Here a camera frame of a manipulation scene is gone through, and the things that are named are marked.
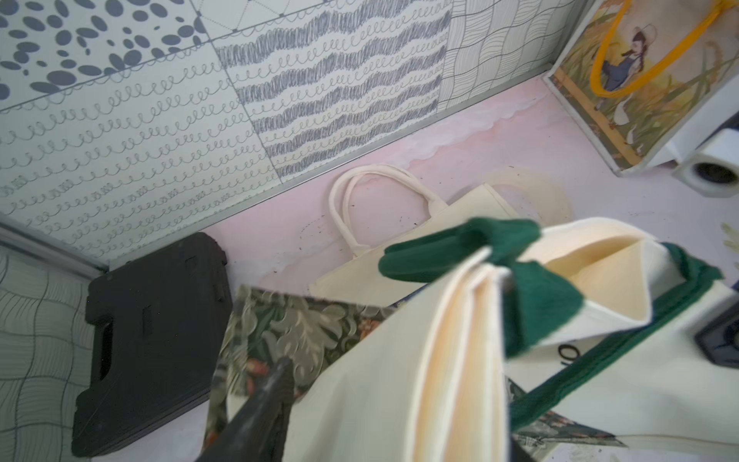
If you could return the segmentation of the black plastic tool case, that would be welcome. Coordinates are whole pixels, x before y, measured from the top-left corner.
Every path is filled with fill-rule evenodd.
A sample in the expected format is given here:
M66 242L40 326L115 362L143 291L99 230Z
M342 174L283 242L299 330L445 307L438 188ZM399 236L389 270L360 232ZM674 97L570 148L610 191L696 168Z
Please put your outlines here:
M233 309L227 257L198 232L94 279L90 386L71 451L121 450L207 400Z

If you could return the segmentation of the green handled floral tote bag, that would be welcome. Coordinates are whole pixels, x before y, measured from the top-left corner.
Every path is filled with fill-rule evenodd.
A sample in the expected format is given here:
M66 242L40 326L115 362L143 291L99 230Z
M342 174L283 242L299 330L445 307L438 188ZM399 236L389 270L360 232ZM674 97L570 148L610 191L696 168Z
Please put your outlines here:
M508 461L527 440L734 458L738 368L694 337L735 303L613 219L470 219L389 246L344 300L242 286L201 454L289 358L282 461Z

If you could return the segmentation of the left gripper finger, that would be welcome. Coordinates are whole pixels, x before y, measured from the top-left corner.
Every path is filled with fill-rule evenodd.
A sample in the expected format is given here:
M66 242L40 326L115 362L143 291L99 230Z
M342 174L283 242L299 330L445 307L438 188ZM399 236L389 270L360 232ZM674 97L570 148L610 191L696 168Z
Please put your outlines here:
M197 462L282 461L293 405L293 362L282 358Z

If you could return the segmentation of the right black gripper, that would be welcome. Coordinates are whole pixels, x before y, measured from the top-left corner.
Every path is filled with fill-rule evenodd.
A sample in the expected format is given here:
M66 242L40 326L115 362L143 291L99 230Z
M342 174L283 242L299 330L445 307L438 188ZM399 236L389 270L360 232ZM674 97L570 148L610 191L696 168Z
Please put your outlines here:
M694 337L700 351L713 365L738 368L738 312L735 303Z

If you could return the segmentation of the yellow handled illustrated tote bag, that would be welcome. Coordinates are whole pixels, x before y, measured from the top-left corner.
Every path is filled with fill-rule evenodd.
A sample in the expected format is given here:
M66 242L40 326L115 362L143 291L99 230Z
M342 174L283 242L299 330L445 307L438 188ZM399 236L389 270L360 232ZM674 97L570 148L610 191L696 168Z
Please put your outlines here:
M737 2L596 1L546 83L623 176L653 163L737 73Z

